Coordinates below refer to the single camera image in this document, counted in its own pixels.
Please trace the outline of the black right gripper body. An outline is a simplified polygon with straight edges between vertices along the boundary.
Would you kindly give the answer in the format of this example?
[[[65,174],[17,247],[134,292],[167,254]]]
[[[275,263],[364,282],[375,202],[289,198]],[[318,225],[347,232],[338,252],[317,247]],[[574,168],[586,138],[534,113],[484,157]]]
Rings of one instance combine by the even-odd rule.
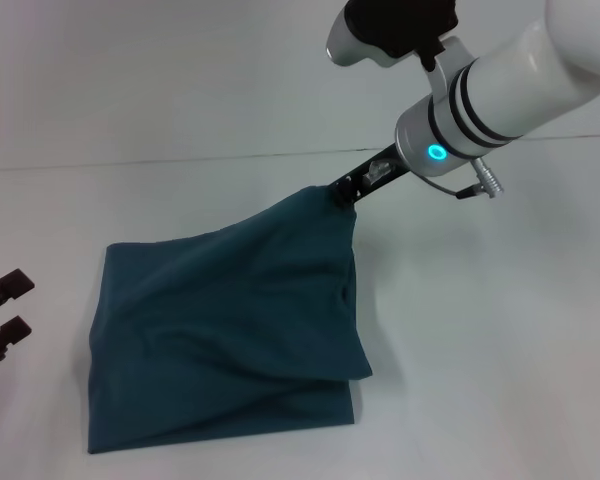
[[[332,185],[335,183],[354,184],[358,190],[358,201],[360,201],[409,172],[410,169],[400,156],[396,145],[391,144],[354,170],[334,181],[329,186],[329,190],[332,194]]]

